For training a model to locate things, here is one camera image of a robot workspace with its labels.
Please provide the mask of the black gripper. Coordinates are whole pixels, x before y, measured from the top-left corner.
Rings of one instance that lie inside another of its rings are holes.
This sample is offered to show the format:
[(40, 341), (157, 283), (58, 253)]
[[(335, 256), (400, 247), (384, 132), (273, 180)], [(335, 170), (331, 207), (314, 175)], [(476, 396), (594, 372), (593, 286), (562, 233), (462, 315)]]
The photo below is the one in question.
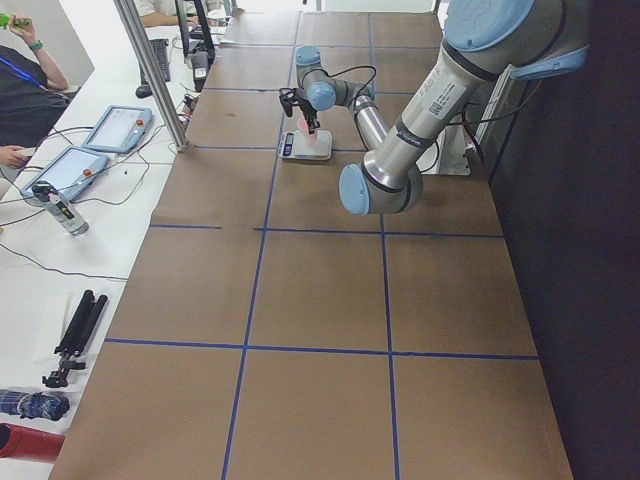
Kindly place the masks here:
[(287, 117), (291, 118), (293, 116), (293, 109), (299, 107), (303, 112), (307, 132), (310, 135), (316, 133), (320, 127), (317, 111), (311, 103), (298, 92), (297, 88), (280, 88), (278, 90), (278, 98)]

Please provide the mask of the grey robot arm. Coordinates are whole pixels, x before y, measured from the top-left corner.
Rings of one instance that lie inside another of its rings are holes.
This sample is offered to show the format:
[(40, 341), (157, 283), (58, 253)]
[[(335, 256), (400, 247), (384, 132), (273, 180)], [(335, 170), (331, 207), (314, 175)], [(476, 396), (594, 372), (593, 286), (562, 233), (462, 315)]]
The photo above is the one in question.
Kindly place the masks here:
[(590, 13), (588, 1), (451, 2), (437, 62), (392, 127), (369, 87), (332, 78), (315, 46), (297, 50), (297, 85), (280, 89), (279, 100), (287, 115), (299, 107), (311, 132), (320, 126), (318, 112), (348, 108), (367, 152), (340, 174), (343, 207), (354, 215), (395, 214), (418, 201), (419, 158), (481, 84), (504, 71), (532, 80), (584, 64)]

